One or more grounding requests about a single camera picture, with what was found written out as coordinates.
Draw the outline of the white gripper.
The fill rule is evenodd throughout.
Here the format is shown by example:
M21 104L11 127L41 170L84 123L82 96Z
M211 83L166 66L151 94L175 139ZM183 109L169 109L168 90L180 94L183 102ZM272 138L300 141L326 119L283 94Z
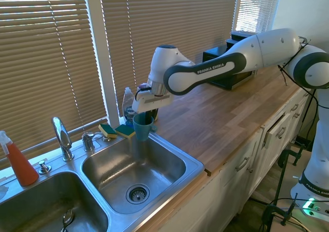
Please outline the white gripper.
M169 105L172 102L172 94L155 96L149 88L140 89L134 98L132 109L136 113L145 112L145 124L148 125L157 120L158 108Z

